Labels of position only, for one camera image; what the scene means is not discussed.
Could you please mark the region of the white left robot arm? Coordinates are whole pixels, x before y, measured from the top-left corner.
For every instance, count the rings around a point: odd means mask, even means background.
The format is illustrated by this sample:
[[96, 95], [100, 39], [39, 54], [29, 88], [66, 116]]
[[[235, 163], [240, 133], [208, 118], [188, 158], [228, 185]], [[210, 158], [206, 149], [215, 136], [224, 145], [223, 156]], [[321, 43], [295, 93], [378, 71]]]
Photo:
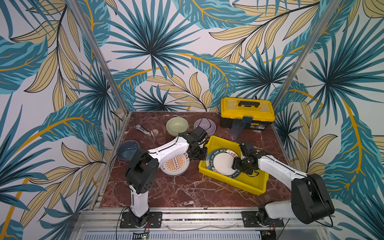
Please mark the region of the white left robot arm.
[[191, 133], [178, 134], [174, 140], [155, 149], [136, 150], [126, 171], [131, 191], [129, 213], [136, 227], [143, 227], [149, 221], [148, 195], [160, 166], [185, 153], [193, 160], [204, 159], [207, 155], [207, 137], [206, 131], [198, 127]]

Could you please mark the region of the white plate orange sunburst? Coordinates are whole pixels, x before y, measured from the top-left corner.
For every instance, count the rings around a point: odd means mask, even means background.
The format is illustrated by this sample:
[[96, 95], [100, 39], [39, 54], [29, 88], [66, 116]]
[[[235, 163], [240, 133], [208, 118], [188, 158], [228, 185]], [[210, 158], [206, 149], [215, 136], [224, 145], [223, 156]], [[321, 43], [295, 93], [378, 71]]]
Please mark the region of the white plate orange sunburst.
[[180, 176], [190, 167], [187, 153], [177, 155], [160, 166], [160, 170], [168, 176]]

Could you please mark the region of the white plate teal lettered rim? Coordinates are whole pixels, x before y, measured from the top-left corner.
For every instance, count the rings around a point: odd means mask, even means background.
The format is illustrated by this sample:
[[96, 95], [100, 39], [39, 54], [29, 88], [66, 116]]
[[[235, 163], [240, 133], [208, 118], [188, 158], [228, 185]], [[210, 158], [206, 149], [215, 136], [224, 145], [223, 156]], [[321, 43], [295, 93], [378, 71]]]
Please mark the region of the white plate teal lettered rim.
[[207, 169], [235, 179], [241, 174], [240, 170], [232, 168], [235, 158], [238, 157], [238, 154], [230, 149], [214, 150], [206, 157]]

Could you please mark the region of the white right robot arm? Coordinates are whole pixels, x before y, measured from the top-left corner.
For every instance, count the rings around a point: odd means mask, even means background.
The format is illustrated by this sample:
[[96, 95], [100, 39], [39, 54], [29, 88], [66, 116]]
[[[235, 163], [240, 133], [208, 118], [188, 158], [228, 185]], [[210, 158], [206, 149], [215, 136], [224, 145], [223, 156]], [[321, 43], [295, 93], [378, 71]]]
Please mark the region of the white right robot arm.
[[241, 157], [234, 158], [232, 168], [247, 175], [261, 170], [283, 183], [291, 191], [291, 200], [271, 202], [259, 207], [256, 221], [260, 226], [278, 225], [283, 219], [311, 224], [331, 218], [334, 204], [323, 178], [318, 174], [298, 171], [264, 151], [258, 152], [251, 142], [239, 145]]

